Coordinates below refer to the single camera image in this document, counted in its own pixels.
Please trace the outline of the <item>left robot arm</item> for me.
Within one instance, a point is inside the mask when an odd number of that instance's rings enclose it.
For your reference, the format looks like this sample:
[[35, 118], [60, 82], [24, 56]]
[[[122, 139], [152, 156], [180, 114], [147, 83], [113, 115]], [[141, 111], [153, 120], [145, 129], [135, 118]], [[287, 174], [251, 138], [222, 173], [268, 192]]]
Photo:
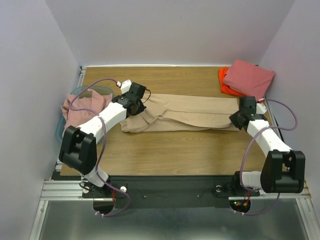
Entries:
[[107, 132], [116, 124], [130, 116], [142, 113], [146, 106], [142, 98], [148, 89], [129, 79], [116, 82], [121, 95], [112, 98], [107, 107], [89, 121], [79, 126], [69, 126], [64, 131], [58, 159], [68, 167], [76, 170], [91, 184], [100, 197], [111, 193], [111, 184], [107, 182], [109, 175], [100, 167], [103, 155], [97, 153], [97, 143], [103, 139], [106, 144]]

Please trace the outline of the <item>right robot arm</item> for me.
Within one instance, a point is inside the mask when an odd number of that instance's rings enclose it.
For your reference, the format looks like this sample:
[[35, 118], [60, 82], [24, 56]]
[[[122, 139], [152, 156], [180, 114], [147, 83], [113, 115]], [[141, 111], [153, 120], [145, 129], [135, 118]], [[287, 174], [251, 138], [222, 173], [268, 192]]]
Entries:
[[[258, 106], [267, 100], [256, 100], [253, 96], [239, 98], [238, 111], [229, 119], [239, 130], [252, 137], [244, 152], [239, 170], [239, 178], [230, 182], [231, 192], [242, 195], [248, 191], [262, 190], [265, 193], [299, 194], [304, 188], [306, 157], [302, 151], [293, 150], [275, 133], [276, 129], [293, 131], [298, 126], [297, 115], [291, 108], [288, 111], [294, 118], [293, 127], [272, 126]], [[253, 143], [257, 143], [265, 162], [261, 171], [245, 171], [247, 155]]]

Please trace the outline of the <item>beige t shirt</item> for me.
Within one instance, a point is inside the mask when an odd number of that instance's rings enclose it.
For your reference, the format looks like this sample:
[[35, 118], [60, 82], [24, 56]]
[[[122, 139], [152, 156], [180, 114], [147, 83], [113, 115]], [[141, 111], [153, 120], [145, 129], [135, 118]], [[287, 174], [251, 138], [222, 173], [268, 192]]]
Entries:
[[229, 117], [238, 111], [235, 98], [152, 94], [146, 109], [120, 123], [124, 133], [238, 129]]

